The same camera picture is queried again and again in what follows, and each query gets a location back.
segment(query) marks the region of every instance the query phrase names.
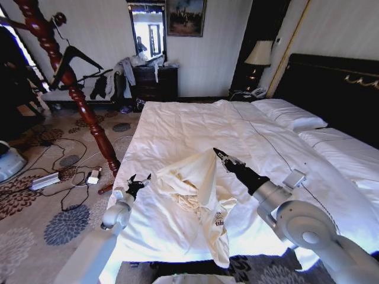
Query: beige garment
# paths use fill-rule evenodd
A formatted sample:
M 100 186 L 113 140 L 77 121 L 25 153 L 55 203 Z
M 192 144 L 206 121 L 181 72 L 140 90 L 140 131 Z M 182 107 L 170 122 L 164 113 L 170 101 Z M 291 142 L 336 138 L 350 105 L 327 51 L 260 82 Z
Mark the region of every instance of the beige garment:
M 157 189 L 170 195 L 186 211 L 196 213 L 214 262 L 229 266 L 229 239 L 224 221 L 237 201 L 216 186 L 216 154 L 213 149 L 164 167 L 157 173 Z

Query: pillow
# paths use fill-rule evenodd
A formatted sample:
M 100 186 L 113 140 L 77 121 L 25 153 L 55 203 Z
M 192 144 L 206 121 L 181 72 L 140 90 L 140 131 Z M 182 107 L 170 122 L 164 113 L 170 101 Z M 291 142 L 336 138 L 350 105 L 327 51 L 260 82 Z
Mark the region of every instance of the pillow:
M 327 126 L 320 117 L 282 99 L 262 99 L 252 104 L 279 125 L 296 133 Z
M 298 134 L 379 209 L 379 150 L 334 128 Z

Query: charger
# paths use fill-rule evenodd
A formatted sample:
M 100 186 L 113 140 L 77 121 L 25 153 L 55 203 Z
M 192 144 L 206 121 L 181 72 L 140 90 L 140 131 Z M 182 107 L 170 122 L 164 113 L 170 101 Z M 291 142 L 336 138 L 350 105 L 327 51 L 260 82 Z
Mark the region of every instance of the charger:
M 90 177 L 88 178 L 87 182 L 92 184 L 92 185 L 96 185 L 99 181 L 99 174 L 101 172 L 102 168 L 100 168 L 99 170 L 93 170 Z

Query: white duvet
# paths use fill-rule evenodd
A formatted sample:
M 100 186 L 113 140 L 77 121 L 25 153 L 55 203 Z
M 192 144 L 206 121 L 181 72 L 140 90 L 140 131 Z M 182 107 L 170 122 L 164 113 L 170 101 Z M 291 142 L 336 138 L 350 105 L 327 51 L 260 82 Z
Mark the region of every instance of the white duvet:
M 341 234 L 369 253 L 379 249 L 379 218 L 371 203 L 297 134 L 280 127 L 253 105 L 148 102 L 114 188 L 127 188 L 127 180 L 135 173 L 140 180 L 152 173 L 153 182 L 138 192 L 129 225 L 119 236 L 113 257 L 130 262 L 212 259 L 196 215 L 157 193 L 155 172 L 213 147 L 246 162 L 277 185 L 282 185 L 290 167 L 306 173 L 304 185 L 327 208 Z M 258 217 L 257 201 L 219 160 L 216 184 L 237 199 L 225 220 L 230 256 L 282 255 L 287 248 Z M 302 187 L 293 191 L 293 198 L 321 207 Z M 114 203 L 111 197 L 108 206 Z M 317 260 L 312 252 L 298 249 L 296 253 L 304 269 Z

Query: carved wooden post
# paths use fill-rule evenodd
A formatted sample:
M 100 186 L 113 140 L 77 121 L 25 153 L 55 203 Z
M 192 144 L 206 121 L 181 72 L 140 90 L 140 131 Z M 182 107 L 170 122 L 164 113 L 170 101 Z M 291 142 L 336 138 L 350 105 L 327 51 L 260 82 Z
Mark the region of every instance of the carved wooden post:
M 58 68 L 62 54 L 59 51 L 59 45 L 54 38 L 52 25 L 43 17 L 39 7 L 38 0 L 14 0 L 19 6 L 25 17 L 25 25 L 28 30 L 38 38 L 40 45 L 49 55 L 50 62 L 54 70 Z M 69 68 L 62 77 L 62 82 L 65 85 L 73 85 L 76 82 L 74 71 Z M 70 97 L 76 102 L 79 113 L 84 121 L 88 124 L 91 134 L 95 137 L 97 145 L 102 155 L 108 161 L 109 167 L 116 176 L 117 170 L 120 167 L 120 162 L 117 160 L 112 144 L 105 135 L 104 129 L 98 124 L 97 118 L 93 110 L 85 102 L 85 95 L 76 86 L 69 88 Z

